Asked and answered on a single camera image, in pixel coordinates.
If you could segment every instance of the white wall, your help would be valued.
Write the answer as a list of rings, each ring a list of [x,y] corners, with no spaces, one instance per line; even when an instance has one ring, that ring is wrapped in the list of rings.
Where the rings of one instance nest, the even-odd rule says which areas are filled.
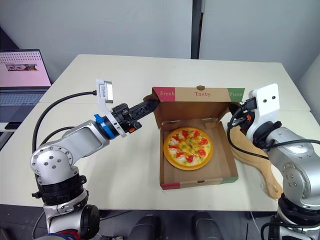
[[[205,2],[200,59],[280,62],[297,83],[319,53],[319,0]]]
[[[192,0],[0,0],[0,26],[52,80],[78,54],[188,59],[191,23]]]
[[[320,124],[320,54],[298,82],[297,87]]]

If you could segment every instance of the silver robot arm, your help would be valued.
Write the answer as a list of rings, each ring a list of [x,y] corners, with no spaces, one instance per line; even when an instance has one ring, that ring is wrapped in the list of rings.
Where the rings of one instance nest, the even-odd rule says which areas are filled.
[[[142,127],[139,119],[152,113],[157,100],[148,99],[128,108],[123,103],[109,111],[112,101],[111,82],[97,79],[98,105],[104,117],[95,116],[67,131],[61,139],[42,144],[32,154],[30,166],[35,173],[42,198],[48,235],[44,239],[91,239],[99,231],[100,214],[95,205],[87,204],[89,192],[83,187],[87,179],[79,175],[75,163],[109,145],[117,136],[125,137]]]
[[[49,233],[65,229],[81,232],[81,215],[89,194],[82,187],[86,177],[79,175],[74,164],[108,144],[109,139],[99,129],[98,123],[89,120],[66,132],[61,139],[41,145],[33,153],[31,168],[37,175],[36,181],[42,193],[39,197],[44,199],[43,210]],[[58,193],[48,192],[50,186],[55,187]]]
[[[303,140],[291,130],[280,127],[266,138],[267,145]],[[320,210],[320,157],[311,143],[295,143],[266,151],[271,163],[283,176],[283,192],[295,205]]]
[[[236,119],[231,119],[228,132],[240,125],[241,132],[265,151],[283,176],[283,194],[278,200],[277,215],[267,224],[268,239],[317,240],[319,231],[314,229],[320,226],[320,157],[311,143],[303,142],[303,137],[281,127],[281,122],[277,121],[280,109],[277,84],[255,89],[249,97],[240,108],[231,106],[232,119]],[[289,141],[302,142],[287,144]],[[313,230],[302,233],[302,229],[310,228],[308,226]]]

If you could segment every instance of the laptop keyboard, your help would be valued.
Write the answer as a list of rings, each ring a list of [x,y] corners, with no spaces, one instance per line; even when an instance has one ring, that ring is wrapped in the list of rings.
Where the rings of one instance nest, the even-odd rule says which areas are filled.
[[[0,107],[6,106],[34,106],[44,93],[2,93]]]

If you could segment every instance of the toy pizza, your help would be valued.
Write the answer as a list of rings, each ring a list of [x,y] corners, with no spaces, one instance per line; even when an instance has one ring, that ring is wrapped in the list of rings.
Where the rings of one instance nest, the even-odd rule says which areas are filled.
[[[196,170],[206,165],[214,146],[209,136],[195,127],[181,127],[172,131],[163,143],[165,158],[181,170]]]

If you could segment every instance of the open pizza box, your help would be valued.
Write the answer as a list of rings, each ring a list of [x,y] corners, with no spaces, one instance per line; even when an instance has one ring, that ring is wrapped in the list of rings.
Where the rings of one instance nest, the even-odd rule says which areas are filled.
[[[154,111],[160,129],[160,186],[164,190],[232,183],[238,179],[236,163],[220,119],[230,103],[242,101],[244,88],[153,87],[145,99],[158,99]],[[172,166],[164,156],[164,140],[181,127],[195,127],[212,140],[211,160],[192,171]]]

